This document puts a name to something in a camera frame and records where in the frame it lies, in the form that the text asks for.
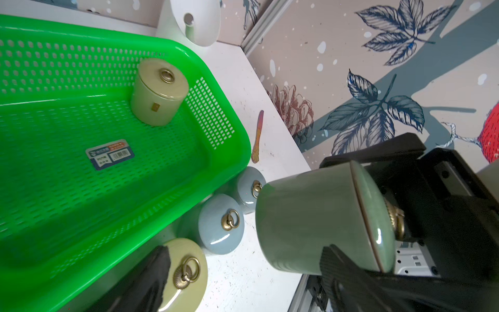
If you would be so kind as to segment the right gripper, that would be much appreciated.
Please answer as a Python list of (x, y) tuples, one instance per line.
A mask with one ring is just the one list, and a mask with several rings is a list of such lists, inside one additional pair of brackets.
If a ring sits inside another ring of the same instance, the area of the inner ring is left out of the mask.
[(498, 284), (497, 200), (456, 151), (425, 151), (416, 134), (404, 133), (326, 157), (319, 168), (367, 163), (405, 212), (409, 240), (428, 249), (428, 277)]

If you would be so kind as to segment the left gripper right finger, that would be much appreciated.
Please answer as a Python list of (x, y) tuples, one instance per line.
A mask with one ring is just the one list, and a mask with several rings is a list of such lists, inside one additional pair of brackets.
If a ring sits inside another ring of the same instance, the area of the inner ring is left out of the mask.
[(498, 284), (363, 270), (336, 245), (320, 257), (322, 287), (334, 311), (497, 311)]

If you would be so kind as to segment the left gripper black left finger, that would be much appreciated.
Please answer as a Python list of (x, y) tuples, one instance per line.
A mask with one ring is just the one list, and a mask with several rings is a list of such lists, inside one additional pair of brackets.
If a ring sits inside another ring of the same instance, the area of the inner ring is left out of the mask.
[(158, 246), (88, 311), (158, 311), (171, 267), (170, 251)]

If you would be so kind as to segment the olive yellow tea canister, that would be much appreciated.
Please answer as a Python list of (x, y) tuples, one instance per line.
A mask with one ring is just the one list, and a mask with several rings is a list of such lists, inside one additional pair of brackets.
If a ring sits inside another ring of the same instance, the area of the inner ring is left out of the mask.
[(184, 238), (170, 240), (164, 246), (171, 266), (159, 311), (196, 311), (207, 288), (205, 254), (198, 244)]

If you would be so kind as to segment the grey green tea canister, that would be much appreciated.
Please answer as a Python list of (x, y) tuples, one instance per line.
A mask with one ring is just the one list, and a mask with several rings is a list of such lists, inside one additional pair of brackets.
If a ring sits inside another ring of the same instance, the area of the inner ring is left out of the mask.
[(262, 253), (275, 269), (320, 275), (322, 250), (334, 244), (365, 270), (392, 273), (393, 206), (356, 161), (267, 183), (255, 222)]

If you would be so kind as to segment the beige tea canister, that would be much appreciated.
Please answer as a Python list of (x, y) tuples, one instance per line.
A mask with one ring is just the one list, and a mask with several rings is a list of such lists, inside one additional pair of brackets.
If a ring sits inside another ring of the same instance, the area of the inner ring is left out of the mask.
[(165, 126), (175, 117), (188, 92), (187, 78), (174, 65), (159, 58), (147, 58), (139, 63), (131, 111), (150, 126)]

